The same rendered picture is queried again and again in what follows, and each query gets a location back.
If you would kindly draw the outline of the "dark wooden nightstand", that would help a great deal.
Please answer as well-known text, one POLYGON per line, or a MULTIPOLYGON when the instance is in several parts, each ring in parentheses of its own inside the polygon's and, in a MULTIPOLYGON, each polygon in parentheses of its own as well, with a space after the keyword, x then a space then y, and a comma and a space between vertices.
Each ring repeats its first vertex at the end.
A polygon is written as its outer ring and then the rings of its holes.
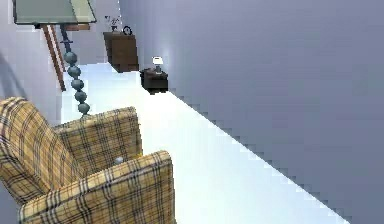
POLYGON ((153 68, 147 68, 140 71, 141 86, 151 95, 155 93, 165 93, 168 91, 168 74, 156 73, 153 68))

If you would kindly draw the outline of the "small white table lamp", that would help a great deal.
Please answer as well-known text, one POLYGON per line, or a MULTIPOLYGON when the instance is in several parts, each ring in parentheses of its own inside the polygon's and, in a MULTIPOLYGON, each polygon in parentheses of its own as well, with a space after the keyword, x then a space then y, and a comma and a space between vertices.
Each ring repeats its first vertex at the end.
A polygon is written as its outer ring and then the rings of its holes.
POLYGON ((162 73, 161 66, 163 65, 163 59, 160 56, 154 56, 152 59, 153 64, 155 65, 155 72, 157 74, 162 73))

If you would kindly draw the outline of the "brown wooden dresser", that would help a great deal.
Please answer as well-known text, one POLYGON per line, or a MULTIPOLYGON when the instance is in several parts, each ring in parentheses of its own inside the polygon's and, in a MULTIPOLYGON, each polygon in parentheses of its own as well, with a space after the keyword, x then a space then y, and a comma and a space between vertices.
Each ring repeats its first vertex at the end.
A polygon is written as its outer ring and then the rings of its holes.
POLYGON ((121 32, 104 32, 107 58, 110 65, 118 72, 139 70, 136 38, 121 32))

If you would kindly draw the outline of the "small vase with plant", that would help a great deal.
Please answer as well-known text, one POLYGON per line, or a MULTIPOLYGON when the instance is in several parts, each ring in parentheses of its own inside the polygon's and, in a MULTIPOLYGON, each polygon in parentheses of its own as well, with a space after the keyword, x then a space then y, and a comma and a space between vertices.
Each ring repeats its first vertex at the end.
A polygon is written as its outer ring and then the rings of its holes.
POLYGON ((116 32, 118 29, 117 23, 120 21, 118 17, 105 16, 106 24, 110 26, 112 32, 116 32))

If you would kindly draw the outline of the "grey beaded floor lamp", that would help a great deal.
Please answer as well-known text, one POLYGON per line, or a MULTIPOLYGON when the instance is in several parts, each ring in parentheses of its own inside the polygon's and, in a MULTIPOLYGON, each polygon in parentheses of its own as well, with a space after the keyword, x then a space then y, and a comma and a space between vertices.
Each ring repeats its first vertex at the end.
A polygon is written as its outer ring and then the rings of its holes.
POLYGON ((83 117, 88 115, 90 106, 86 103, 87 94, 83 91, 84 82, 80 79, 81 69, 77 66, 78 57, 72 51, 71 44, 62 43, 60 28, 63 25, 91 24, 96 22, 89 0, 12 0, 13 18, 16 25, 53 25, 64 65, 72 78, 71 87, 75 90, 74 98, 78 102, 78 111, 83 117))

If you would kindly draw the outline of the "brown wooden easel stand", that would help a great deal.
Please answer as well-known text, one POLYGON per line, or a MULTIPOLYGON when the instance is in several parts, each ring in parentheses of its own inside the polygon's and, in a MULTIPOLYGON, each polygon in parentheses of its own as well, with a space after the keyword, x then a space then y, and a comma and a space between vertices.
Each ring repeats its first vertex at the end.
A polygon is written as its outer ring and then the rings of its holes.
MULTIPOLYGON (((55 70, 57 80, 60 86, 60 90, 64 92, 66 90, 66 86, 63 80, 63 73, 66 71, 64 65, 63 54, 61 53, 59 42, 57 39, 56 29, 53 25, 39 25, 39 28, 42 29, 47 47, 50 53, 50 57, 53 63, 53 68, 55 70)), ((71 41, 68 38, 68 32, 76 32, 81 30, 89 30, 89 24, 79 24, 79 25, 63 25, 60 28, 62 34, 62 43, 71 44, 71 41)))

